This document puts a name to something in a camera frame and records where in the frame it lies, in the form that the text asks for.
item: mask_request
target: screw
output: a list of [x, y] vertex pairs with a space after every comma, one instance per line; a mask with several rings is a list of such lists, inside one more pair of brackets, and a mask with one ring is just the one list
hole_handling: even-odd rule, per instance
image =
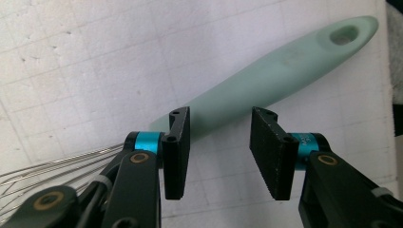
[[131, 162], [133, 163], [143, 163], [147, 161], [149, 156], [145, 153], [138, 153], [130, 157]]
[[139, 228], [139, 222], [134, 218], [121, 218], [113, 223], [112, 228]]
[[328, 165], [337, 165], [338, 162], [335, 158], [329, 156], [329, 155], [319, 155], [317, 157], [322, 163], [328, 164]]
[[45, 211], [59, 204], [64, 197], [65, 194], [60, 191], [48, 192], [33, 203], [33, 208], [37, 211]]
[[56, 200], [57, 200], [57, 196], [54, 196], [54, 195], [44, 196], [44, 197], [41, 199], [41, 204], [42, 204], [42, 205], [50, 204], [50, 203], [55, 202]]

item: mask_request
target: mint green handle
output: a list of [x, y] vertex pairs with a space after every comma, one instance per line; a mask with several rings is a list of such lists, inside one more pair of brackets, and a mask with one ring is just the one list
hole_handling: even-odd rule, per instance
[[[191, 139], [266, 107], [304, 88], [358, 52], [378, 27], [372, 16], [334, 23], [280, 47], [204, 92], [190, 106]], [[169, 131], [165, 115], [150, 125]]]

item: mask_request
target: hanging hole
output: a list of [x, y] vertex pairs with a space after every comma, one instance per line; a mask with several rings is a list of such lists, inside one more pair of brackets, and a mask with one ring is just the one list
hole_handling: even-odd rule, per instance
[[358, 36], [358, 28], [346, 26], [330, 34], [330, 39], [335, 45], [344, 46], [352, 43]]

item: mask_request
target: white grid paper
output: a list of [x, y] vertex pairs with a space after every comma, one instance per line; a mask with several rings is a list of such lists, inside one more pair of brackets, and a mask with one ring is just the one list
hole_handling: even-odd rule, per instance
[[[369, 14], [380, 27], [366, 47], [269, 108], [286, 131], [323, 133], [338, 155], [395, 191], [384, 4], [1, 1], [0, 173], [122, 143], [274, 48]], [[184, 198], [163, 200], [163, 227], [302, 226], [303, 173], [291, 201], [273, 201], [248, 148], [249, 124], [245, 117], [192, 145]]]

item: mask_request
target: cable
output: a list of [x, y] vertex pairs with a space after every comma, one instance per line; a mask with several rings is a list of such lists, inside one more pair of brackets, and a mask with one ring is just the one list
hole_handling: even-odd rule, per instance
[[91, 202], [86, 207], [83, 215], [80, 217], [76, 228], [86, 228], [88, 224], [91, 222], [91, 219], [96, 214], [98, 210], [98, 205], [100, 204], [101, 200], [104, 198], [104, 194], [106, 192], [106, 186], [103, 184], [98, 184], [97, 190], [94, 193], [94, 196], [91, 199]]

